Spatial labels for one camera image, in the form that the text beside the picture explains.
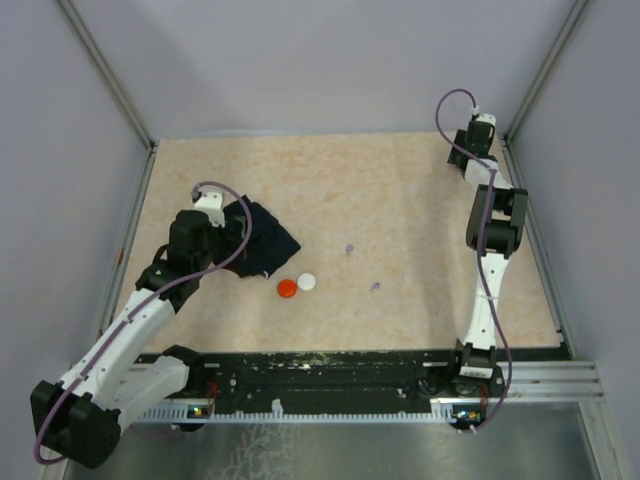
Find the dark navy cloth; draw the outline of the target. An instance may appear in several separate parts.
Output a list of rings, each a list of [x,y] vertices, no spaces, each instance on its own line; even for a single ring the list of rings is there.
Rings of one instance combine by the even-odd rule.
[[[284,266],[300,249],[300,244],[260,203],[243,196],[249,207],[252,231],[248,243],[249,273],[235,273],[240,278],[261,276],[268,279]],[[241,204],[234,201],[224,209],[225,223],[234,215],[245,215]]]

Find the left aluminium frame post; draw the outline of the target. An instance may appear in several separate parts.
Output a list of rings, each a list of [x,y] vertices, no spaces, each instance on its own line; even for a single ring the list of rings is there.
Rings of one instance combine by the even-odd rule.
[[[142,115],[134,105],[133,99],[118,78],[113,66],[100,48],[78,8],[69,0],[55,0],[54,4],[87,55],[90,64],[114,100],[121,115],[144,148],[152,152],[156,141],[150,135]]]

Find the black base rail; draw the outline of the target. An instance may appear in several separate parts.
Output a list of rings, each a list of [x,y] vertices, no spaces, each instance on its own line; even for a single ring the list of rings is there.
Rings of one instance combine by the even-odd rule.
[[[161,354],[140,355],[127,378]],[[158,403],[195,399],[204,406],[197,416],[268,412],[276,399],[293,414],[426,413],[440,397],[499,398],[514,368],[570,357],[566,345],[499,349],[492,379],[475,383],[458,377],[456,349],[198,354],[198,377]]]

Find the right aluminium frame post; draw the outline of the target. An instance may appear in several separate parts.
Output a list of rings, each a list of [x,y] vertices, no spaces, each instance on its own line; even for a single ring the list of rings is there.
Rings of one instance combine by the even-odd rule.
[[[568,44],[584,22],[591,6],[592,1],[590,0],[575,0],[572,2],[566,19],[535,75],[513,121],[509,124],[509,127],[502,137],[505,146],[511,146],[515,143],[525,121],[538,101],[538,98],[543,93],[546,84],[556,69]]]

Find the white charging case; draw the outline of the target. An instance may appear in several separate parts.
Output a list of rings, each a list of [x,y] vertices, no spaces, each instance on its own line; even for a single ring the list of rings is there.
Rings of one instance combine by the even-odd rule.
[[[313,274],[305,272],[297,278],[296,284],[300,291],[310,292],[316,288],[317,279]]]

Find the aluminium frame post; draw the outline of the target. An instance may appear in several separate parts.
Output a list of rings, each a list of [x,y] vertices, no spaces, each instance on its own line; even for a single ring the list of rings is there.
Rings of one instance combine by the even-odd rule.
[[[509,127],[502,137],[505,146],[511,146],[515,143],[525,121],[538,101],[538,98],[543,93],[546,84],[556,69],[568,44],[584,22],[591,6],[592,1],[590,0],[575,0],[572,2],[566,19],[535,75],[513,121],[509,124]]]
[[[87,55],[90,64],[114,100],[121,115],[144,148],[152,152],[156,141],[150,135],[142,115],[134,105],[133,99],[118,78],[113,66],[100,48],[78,8],[69,0],[55,0],[54,4]]]

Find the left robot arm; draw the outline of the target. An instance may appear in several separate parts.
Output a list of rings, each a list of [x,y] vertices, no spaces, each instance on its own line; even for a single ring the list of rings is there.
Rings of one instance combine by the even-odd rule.
[[[198,353],[174,346],[127,378],[142,348],[173,320],[199,289],[201,279],[242,255],[254,230],[244,200],[244,231],[234,238],[221,209],[181,210],[141,273],[124,308],[89,351],[54,382],[41,381],[30,395],[36,434],[33,456],[41,465],[65,459],[101,466],[122,434],[152,406],[182,392],[194,397],[208,384]]]

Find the orange charging case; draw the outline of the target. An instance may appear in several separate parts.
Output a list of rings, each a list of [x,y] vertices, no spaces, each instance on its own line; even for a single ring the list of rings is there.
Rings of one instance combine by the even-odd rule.
[[[292,298],[297,290],[297,283],[292,279],[283,279],[277,285],[277,292],[281,298]]]

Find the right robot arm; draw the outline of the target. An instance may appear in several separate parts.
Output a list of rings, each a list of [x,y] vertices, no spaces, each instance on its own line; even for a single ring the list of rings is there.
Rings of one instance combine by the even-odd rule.
[[[494,376],[494,314],[509,261],[522,242],[528,207],[527,191],[514,187],[489,153],[495,124],[492,115],[474,114],[467,128],[456,132],[447,160],[476,189],[465,236],[477,268],[473,305],[467,333],[456,343],[456,364],[446,372],[448,387],[461,396]]]

